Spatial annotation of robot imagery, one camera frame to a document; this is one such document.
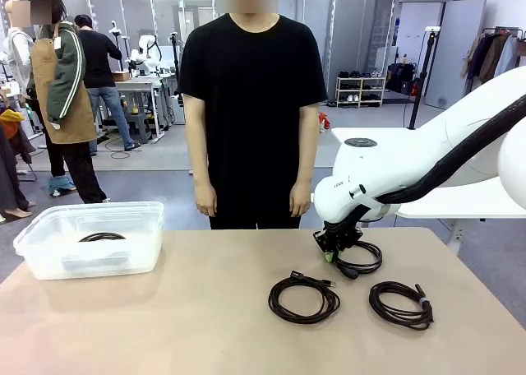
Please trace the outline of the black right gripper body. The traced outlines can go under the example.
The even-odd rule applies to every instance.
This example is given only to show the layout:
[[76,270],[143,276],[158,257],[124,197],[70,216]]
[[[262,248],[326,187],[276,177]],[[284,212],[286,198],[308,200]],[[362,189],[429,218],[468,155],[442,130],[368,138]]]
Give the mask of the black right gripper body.
[[322,230],[314,233],[314,239],[322,252],[342,252],[351,248],[362,237],[355,225],[325,223]]

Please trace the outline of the thick black cable chunky plug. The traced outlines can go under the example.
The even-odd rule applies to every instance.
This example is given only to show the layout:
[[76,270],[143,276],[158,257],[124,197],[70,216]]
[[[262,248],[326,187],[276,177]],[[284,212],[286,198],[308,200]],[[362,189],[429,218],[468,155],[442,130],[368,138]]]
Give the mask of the thick black cable chunky plug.
[[339,257],[336,251],[331,262],[336,266],[339,272],[350,280],[356,280],[360,275],[368,275],[377,271],[383,263],[383,253],[381,249],[373,243],[358,240],[354,247],[361,248],[369,252],[374,260],[368,263],[347,262]]

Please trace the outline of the person's right forearm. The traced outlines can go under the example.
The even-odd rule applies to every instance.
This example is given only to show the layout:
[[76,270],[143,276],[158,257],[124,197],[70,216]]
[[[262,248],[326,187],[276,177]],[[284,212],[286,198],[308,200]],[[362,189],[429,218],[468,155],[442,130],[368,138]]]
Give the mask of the person's right forearm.
[[191,169],[193,171],[194,180],[199,184],[208,184],[210,182],[210,178],[208,172],[208,159],[204,137],[188,137],[187,147],[189,151]]

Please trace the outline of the person's left hand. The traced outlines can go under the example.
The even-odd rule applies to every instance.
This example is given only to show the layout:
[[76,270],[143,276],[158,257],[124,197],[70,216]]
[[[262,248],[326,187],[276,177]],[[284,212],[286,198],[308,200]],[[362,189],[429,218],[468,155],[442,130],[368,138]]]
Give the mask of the person's left hand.
[[289,210],[293,218],[306,214],[311,205],[311,183],[297,181],[290,192]]

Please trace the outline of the person's right hand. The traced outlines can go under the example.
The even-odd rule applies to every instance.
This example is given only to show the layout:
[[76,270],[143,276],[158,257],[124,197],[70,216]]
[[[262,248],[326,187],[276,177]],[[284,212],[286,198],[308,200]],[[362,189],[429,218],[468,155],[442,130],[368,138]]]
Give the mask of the person's right hand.
[[195,202],[202,215],[215,217],[217,213],[217,196],[209,182],[195,182]]

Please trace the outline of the white shoe rack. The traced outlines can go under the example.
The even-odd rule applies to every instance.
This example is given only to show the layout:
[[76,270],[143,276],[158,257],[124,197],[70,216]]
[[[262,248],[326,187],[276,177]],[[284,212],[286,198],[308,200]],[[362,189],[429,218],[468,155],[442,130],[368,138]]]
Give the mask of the white shoe rack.
[[384,77],[337,77],[335,88],[336,107],[380,107],[383,104],[384,92]]

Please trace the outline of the person in black t-shirt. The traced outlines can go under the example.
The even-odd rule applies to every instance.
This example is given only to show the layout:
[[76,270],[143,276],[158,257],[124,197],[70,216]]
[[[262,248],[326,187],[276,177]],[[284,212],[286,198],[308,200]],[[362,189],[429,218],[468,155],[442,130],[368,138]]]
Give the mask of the person in black t-shirt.
[[178,89],[187,138],[203,136],[217,213],[212,229],[296,229],[289,196],[299,143],[319,139],[327,98],[311,30],[279,0],[216,0],[219,17],[185,44]]

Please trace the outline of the black bags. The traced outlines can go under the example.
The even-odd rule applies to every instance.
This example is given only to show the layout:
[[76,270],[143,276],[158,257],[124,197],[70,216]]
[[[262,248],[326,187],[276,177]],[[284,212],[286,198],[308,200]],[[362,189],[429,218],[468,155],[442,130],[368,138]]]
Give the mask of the black bags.
[[385,88],[396,93],[410,95],[413,90],[415,63],[393,63],[388,66]]

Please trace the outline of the black tripod pole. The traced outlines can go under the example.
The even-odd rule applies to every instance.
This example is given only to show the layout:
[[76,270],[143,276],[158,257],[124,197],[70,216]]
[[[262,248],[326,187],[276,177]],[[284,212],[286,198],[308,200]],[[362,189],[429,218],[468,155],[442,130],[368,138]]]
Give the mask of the black tripod pole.
[[429,62],[431,59],[431,52],[433,50],[434,44],[436,42],[436,38],[438,34],[440,33],[440,31],[441,31],[441,27],[438,25],[437,26],[427,26],[425,29],[425,32],[429,34],[429,37],[427,39],[427,49],[426,49],[426,53],[424,56],[422,70],[420,71],[420,76],[418,79],[417,93],[415,95],[413,109],[412,109],[411,117],[409,120],[409,125],[408,125],[409,130],[415,129],[418,109],[419,109],[419,105],[421,103],[421,98],[422,98],[423,87],[427,79],[427,71],[428,71],[428,66],[429,66]]

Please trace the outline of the grey plastic step stool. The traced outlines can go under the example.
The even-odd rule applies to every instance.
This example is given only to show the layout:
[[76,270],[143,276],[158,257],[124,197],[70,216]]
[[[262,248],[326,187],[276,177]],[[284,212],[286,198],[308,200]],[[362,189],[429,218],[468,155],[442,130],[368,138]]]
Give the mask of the grey plastic step stool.
[[126,113],[125,117],[131,138],[142,145],[147,144],[152,139],[152,133],[145,114]]

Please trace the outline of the clear plastic storage bin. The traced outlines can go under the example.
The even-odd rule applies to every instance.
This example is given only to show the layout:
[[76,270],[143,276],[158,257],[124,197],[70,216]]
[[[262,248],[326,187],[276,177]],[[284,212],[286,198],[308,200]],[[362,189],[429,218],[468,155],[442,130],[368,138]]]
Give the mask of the clear plastic storage bin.
[[38,280],[147,273],[158,261],[163,225],[159,201],[54,206],[13,247]]

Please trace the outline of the clothes rack with coats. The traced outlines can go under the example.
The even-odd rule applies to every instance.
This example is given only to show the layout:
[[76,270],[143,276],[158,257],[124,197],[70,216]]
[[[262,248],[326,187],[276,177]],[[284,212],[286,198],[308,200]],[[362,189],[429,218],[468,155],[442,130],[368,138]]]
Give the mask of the clothes rack with coats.
[[486,83],[526,64],[526,30],[519,27],[486,27],[475,38],[465,58],[461,77],[469,83]]

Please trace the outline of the white workbench desk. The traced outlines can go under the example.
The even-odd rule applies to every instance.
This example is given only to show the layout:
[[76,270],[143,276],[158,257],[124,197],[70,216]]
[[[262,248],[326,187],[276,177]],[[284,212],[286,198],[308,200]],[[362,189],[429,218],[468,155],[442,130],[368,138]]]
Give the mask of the white workbench desk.
[[139,76],[129,81],[116,82],[116,88],[124,101],[124,112],[144,113],[152,133],[152,143],[158,142],[170,126],[166,88],[157,76]]

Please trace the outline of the man in black shirt jeans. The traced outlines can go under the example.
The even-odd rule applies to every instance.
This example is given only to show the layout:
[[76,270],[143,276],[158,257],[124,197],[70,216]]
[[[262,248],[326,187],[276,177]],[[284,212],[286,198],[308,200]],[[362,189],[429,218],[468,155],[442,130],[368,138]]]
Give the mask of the man in black shirt jeans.
[[133,141],[129,133],[127,119],[122,110],[120,96],[108,63],[108,57],[119,60],[122,53],[107,35],[93,29],[92,20],[89,16],[77,15],[74,22],[78,27],[78,37],[84,50],[84,84],[90,97],[94,119],[96,119],[102,100],[118,127],[124,150],[138,149],[141,145]]

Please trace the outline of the woman in brown apron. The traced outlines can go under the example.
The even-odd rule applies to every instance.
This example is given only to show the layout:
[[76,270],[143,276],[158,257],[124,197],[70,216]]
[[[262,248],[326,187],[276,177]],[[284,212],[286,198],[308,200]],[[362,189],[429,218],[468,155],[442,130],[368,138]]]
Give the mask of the woman in brown apron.
[[85,54],[62,0],[30,0],[44,18],[31,51],[35,90],[50,141],[60,150],[85,204],[108,197],[99,185],[90,154],[96,139],[90,97],[84,85]]

